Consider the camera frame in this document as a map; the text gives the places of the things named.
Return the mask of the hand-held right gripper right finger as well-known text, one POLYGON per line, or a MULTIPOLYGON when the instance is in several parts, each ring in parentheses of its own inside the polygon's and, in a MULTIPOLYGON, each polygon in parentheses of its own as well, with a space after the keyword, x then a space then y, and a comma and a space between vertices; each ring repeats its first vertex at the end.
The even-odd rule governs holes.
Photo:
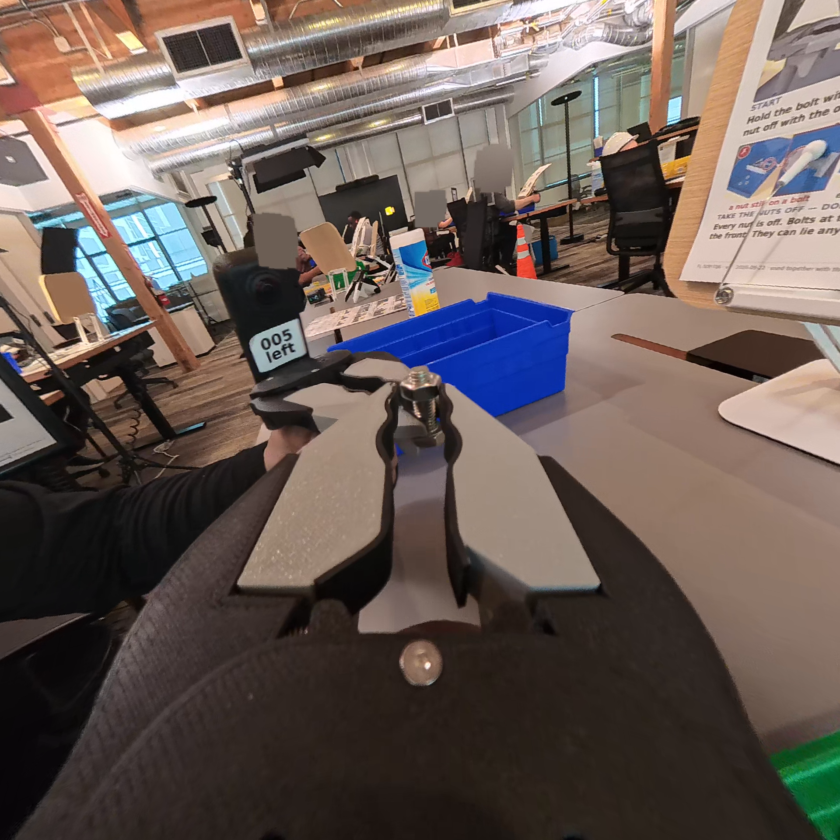
POLYGON ((597 591, 598 573, 532 447, 453 385, 445 386, 443 430, 456 603, 597 591))

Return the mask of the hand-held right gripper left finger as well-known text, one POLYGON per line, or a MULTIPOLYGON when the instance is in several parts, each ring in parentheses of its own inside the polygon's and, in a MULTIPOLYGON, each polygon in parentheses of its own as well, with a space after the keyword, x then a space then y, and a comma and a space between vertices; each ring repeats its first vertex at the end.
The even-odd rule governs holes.
POLYGON ((297 456, 237 588, 247 595, 339 601, 360 611, 392 571, 395 386, 371 393, 377 411, 334 425, 297 456))

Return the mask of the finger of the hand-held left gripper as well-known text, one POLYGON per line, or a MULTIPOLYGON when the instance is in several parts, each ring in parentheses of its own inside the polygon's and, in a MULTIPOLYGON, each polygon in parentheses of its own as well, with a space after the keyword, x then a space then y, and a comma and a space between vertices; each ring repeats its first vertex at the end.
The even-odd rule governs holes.
POLYGON ((352 391, 373 393, 385 384, 399 385, 410 369, 396 359, 354 359, 340 374, 340 383, 352 391))
POLYGON ((322 434, 336 424, 349 429, 378 410, 372 394, 351 391, 341 385, 304 388, 298 392, 298 404, 306 409, 307 415, 298 425, 316 434, 322 434))

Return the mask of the steel hex nut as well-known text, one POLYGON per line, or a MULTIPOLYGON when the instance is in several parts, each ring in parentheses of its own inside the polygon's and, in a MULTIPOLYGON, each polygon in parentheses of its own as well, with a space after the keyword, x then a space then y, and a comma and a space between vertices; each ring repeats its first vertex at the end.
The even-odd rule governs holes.
POLYGON ((436 417, 443 385, 439 377, 422 382, 405 379, 398 386, 401 407, 418 419, 436 417))

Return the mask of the steel hex bolt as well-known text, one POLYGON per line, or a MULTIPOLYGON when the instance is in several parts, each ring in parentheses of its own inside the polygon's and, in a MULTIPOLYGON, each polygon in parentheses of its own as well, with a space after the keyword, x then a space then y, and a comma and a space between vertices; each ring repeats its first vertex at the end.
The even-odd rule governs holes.
MULTIPOLYGON (((423 382, 431 380, 432 378, 441 377, 429 370, 425 365, 416 366, 410 369, 407 376, 408 380, 416 382, 423 382)), ((436 417, 428 417, 425 419, 418 419, 410 413, 407 413, 400 404, 399 392, 395 394, 398 403, 398 423, 396 437, 404 443, 412 444, 417 447, 436 446, 442 438, 441 421, 440 421, 440 399, 438 401, 438 414, 436 417)))

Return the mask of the blue plastic bin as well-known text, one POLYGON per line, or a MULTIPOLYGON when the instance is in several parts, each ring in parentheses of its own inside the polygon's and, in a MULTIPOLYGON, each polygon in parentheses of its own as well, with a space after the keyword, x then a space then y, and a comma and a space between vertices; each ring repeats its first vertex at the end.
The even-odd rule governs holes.
POLYGON ((425 365, 498 417, 562 392, 573 312, 489 292, 345 340, 329 350, 388 353, 425 365))

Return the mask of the green plastic bin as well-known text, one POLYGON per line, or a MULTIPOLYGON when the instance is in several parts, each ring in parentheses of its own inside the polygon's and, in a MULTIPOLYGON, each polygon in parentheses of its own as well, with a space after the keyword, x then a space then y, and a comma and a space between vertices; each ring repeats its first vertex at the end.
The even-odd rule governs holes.
POLYGON ((770 760, 798 806, 825 839, 839 838, 839 731, 770 760))

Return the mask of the person's left forearm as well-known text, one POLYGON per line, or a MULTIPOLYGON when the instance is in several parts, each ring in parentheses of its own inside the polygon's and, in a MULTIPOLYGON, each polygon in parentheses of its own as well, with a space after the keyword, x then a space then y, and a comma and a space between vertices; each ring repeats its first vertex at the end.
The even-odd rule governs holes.
POLYGON ((1 485, 1 621, 105 613, 146 595, 285 456, 279 438, 135 487, 1 485))

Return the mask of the person's left hand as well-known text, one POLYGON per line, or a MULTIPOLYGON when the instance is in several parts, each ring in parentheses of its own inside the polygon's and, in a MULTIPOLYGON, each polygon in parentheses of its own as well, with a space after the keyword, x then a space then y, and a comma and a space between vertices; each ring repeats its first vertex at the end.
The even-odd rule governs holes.
POLYGON ((319 435, 317 429, 300 426, 285 426, 270 431, 264 449, 266 472, 273 470, 286 457, 298 455, 319 435))

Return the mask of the printed paper strip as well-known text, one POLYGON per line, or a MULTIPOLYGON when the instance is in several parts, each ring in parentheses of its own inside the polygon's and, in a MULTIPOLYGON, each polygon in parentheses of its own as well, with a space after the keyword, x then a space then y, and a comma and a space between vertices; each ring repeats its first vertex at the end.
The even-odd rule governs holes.
POLYGON ((383 318, 394 312, 405 310, 406 301, 402 296, 374 296, 356 306, 323 313, 309 323, 304 333, 307 338, 314 339, 326 333, 346 329, 357 323, 383 318))

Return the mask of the white disinfecting wipes canister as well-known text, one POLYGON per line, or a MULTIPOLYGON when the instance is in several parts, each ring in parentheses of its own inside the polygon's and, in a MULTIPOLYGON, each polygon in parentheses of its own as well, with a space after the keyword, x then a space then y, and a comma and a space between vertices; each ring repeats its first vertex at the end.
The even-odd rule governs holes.
POLYGON ((424 230, 415 228, 394 234, 391 249, 408 316, 414 318, 440 309, 424 230))

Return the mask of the wooden board stand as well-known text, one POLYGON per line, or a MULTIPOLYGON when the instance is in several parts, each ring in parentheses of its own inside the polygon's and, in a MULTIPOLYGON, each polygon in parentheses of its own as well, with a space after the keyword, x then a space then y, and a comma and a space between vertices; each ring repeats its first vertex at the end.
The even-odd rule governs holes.
POLYGON ((357 270, 356 258, 332 223, 324 222, 302 230, 300 240, 323 274, 342 270, 352 273, 357 270))

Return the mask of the black softbox light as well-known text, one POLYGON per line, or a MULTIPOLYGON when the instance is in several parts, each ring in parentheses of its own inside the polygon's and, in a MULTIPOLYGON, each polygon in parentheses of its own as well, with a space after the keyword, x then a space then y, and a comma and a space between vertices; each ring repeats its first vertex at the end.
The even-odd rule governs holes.
POLYGON ((251 154, 243 158, 243 166, 257 194, 262 194, 304 179, 309 169, 320 168, 325 161, 324 154, 304 142, 251 154))

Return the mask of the framed marker sign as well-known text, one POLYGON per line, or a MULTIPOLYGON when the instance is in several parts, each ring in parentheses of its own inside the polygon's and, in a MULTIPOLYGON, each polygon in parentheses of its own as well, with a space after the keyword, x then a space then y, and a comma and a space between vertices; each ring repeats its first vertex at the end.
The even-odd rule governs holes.
POLYGON ((58 455, 70 455, 76 440, 24 378, 1 359, 1 477, 58 455))

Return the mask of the black floor lamp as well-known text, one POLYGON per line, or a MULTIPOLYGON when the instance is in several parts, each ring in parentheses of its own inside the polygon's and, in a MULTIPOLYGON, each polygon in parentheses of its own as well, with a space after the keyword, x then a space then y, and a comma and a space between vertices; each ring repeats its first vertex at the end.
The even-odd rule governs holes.
POLYGON ((573 173, 571 166, 571 118, 570 118, 570 104, 581 96, 581 90, 573 90, 558 96, 551 101, 551 106, 563 109, 563 128, 564 128, 564 152, 566 164, 566 218, 568 223, 568 233, 559 240, 559 245, 577 245, 583 240, 583 234, 576 234, 574 232, 574 205, 576 199, 573 195, 573 173))

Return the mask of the black office chair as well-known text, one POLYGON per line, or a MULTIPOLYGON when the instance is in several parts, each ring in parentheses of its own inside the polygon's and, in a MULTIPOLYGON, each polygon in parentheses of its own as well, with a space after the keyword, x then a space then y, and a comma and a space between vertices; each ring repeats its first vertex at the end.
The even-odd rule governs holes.
POLYGON ((603 289, 631 292, 649 285, 674 296, 663 256, 699 123, 689 118, 656 133, 646 124, 624 130, 638 133, 638 147, 600 158, 610 214, 605 246, 618 259, 618 276, 603 289))

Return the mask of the printed instruction sheet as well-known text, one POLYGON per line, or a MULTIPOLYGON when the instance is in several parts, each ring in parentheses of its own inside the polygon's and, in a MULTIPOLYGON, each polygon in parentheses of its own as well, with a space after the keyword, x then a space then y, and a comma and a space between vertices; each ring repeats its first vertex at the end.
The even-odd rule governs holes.
POLYGON ((741 2, 688 175, 707 197, 686 282, 838 292, 838 2, 741 2))

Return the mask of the black wall screen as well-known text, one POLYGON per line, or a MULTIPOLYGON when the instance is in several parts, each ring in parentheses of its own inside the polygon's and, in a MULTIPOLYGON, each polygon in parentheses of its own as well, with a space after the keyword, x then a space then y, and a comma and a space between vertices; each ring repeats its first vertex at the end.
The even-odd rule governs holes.
POLYGON ((353 211, 391 233, 408 226, 408 215, 398 175, 369 176, 341 185, 341 189, 318 196, 323 217, 342 234, 353 211))

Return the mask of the silver air duct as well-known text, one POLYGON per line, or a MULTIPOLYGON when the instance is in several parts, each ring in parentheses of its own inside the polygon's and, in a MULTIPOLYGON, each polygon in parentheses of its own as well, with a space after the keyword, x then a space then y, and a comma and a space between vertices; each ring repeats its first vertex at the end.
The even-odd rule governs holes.
POLYGON ((162 109, 188 99, 247 88, 275 77, 371 56, 452 33, 449 2, 369 2, 327 14, 239 29, 231 16, 156 33, 158 49, 71 72, 80 94, 103 117, 118 119, 162 109), (239 58, 204 58, 193 70, 178 70, 164 37, 200 35, 221 27, 222 45, 239 58))
POLYGON ((450 98, 528 69, 524 53, 496 57, 490 42, 480 42, 239 99, 116 132, 113 138, 127 158, 162 175, 425 100, 450 98))

